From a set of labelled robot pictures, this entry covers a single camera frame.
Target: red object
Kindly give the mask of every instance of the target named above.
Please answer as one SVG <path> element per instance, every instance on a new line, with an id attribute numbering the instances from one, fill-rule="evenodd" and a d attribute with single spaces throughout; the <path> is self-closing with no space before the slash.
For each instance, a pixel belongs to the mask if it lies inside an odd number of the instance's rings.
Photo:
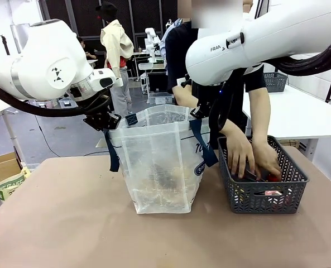
<path id="1" fill-rule="evenodd" d="M 278 183 L 278 182 L 281 181 L 281 180 L 279 180 L 276 176 L 274 176 L 274 175 L 272 175 L 272 174 L 268 175 L 267 180 L 268 180 L 270 183 Z"/>
<path id="2" fill-rule="evenodd" d="M 126 67 L 126 65 L 127 65 L 127 62 L 126 62 L 125 58 L 121 57 L 121 61 L 119 62 L 119 67 L 120 68 Z M 107 67 L 110 69 L 112 68 L 110 63 L 108 63 Z"/>

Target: basket handle hole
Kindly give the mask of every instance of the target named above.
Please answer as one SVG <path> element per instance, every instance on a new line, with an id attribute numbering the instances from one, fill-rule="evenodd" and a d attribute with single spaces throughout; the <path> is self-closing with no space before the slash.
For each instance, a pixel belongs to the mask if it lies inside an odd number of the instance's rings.
<path id="1" fill-rule="evenodd" d="M 264 192 L 258 192 L 254 193 L 256 197 L 279 197 L 283 195 L 282 191 L 264 191 Z"/>

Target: gray pants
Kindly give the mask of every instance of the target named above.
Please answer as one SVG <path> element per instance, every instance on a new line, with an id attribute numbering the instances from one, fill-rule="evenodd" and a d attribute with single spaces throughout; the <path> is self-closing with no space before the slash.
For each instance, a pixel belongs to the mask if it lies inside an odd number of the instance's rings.
<path id="1" fill-rule="evenodd" d="M 127 115 L 132 114 L 132 99 L 129 94 L 127 68 L 121 69 L 121 77 L 123 80 L 123 86 L 111 87 L 111 96 L 115 114 L 125 118 Z"/>

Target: navy bag strap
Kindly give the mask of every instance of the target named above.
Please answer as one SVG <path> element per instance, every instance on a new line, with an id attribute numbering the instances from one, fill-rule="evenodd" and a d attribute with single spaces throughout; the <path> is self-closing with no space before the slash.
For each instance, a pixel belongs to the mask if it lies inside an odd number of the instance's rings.
<path id="1" fill-rule="evenodd" d="M 109 171 L 111 172 L 118 172 L 119 170 L 119 157 L 117 155 L 116 149 L 114 149 L 111 138 L 109 136 L 109 130 L 104 129 L 104 138 L 107 143 L 109 156 L 111 157 L 111 169 Z"/>
<path id="2" fill-rule="evenodd" d="M 214 150 L 212 149 L 211 145 L 207 147 L 207 144 L 204 142 L 204 139 L 201 135 L 201 126 L 202 126 L 201 119 L 195 119 L 190 121 L 191 130 L 193 131 L 195 138 L 200 142 L 200 144 L 203 147 L 204 162 L 208 167 L 211 167 L 215 165 L 219 160 L 217 159 L 217 156 Z"/>

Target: beige tabletop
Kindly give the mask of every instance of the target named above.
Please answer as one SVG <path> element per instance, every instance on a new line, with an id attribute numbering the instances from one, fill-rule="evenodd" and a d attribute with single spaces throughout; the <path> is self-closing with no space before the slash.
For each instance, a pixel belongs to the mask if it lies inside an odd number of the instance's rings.
<path id="1" fill-rule="evenodd" d="M 0 207 L 0 267 L 331 267 L 331 182 L 288 151 L 311 182 L 274 216 L 230 212 L 218 165 L 191 213 L 137 215 L 107 156 L 46 160 Z"/>

